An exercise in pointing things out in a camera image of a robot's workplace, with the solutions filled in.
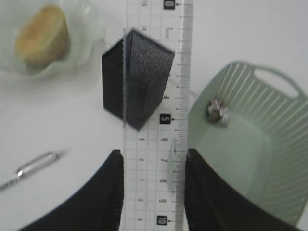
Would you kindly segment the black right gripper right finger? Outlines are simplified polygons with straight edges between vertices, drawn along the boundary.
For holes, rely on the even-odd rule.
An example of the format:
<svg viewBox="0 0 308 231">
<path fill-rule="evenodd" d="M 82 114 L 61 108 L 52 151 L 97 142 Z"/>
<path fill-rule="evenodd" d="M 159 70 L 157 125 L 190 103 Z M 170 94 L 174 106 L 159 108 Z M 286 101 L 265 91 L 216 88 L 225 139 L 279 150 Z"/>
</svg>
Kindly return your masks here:
<svg viewBox="0 0 308 231">
<path fill-rule="evenodd" d="M 186 156 L 184 207 L 191 231 L 296 231 L 225 182 L 191 148 Z"/>
</svg>

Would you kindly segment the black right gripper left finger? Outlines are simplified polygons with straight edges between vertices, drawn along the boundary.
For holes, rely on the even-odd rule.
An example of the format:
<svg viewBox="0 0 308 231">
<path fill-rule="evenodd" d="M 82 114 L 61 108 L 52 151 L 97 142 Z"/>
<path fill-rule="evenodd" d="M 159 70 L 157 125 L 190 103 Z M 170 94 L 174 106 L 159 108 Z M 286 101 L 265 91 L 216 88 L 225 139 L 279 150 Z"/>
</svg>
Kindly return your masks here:
<svg viewBox="0 0 308 231">
<path fill-rule="evenodd" d="M 22 230 L 117 231 L 123 199 L 123 156 L 119 149 L 115 149 L 73 196 Z"/>
</svg>

